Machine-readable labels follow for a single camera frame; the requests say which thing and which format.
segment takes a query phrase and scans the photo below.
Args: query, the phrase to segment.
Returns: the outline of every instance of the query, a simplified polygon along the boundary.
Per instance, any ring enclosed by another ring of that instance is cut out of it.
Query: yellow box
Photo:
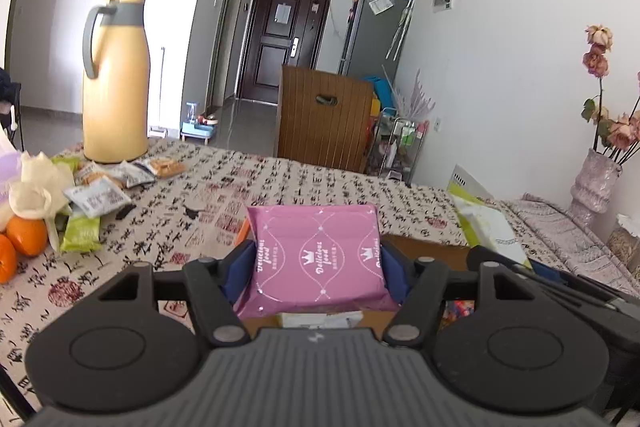
[[[380,100],[374,95],[371,100],[371,116],[378,116],[380,114]]]

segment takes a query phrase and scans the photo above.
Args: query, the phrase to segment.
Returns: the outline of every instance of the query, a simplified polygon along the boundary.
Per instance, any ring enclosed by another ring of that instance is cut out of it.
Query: gray refrigerator
[[[393,0],[394,5],[378,15],[370,8],[370,1],[354,0],[338,74],[352,78],[385,78],[386,71],[389,81],[393,84],[400,60],[398,54],[398,60],[394,61],[398,42],[389,58],[385,56],[408,1]]]

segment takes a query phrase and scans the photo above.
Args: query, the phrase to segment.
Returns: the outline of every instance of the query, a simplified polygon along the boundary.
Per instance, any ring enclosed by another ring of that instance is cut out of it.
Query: purple bag
[[[380,267],[375,206],[254,206],[255,270],[239,317],[396,311]]]
[[[9,199],[10,183],[20,180],[22,160],[20,153],[15,150],[0,154],[0,204],[2,204]]]

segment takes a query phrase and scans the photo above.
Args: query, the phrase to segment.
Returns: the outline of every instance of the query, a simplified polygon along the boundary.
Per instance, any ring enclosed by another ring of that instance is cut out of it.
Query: clear plastic bottle
[[[189,107],[189,114],[187,115],[187,122],[196,123],[196,110],[198,108],[198,104],[195,102],[187,102],[187,106]]]

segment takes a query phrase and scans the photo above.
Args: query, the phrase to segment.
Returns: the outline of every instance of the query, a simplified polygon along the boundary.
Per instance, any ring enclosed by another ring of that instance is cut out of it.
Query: pink vase
[[[574,199],[569,211],[591,228],[596,215],[607,211],[609,198],[621,172],[620,165],[589,149],[582,170],[571,187]]]

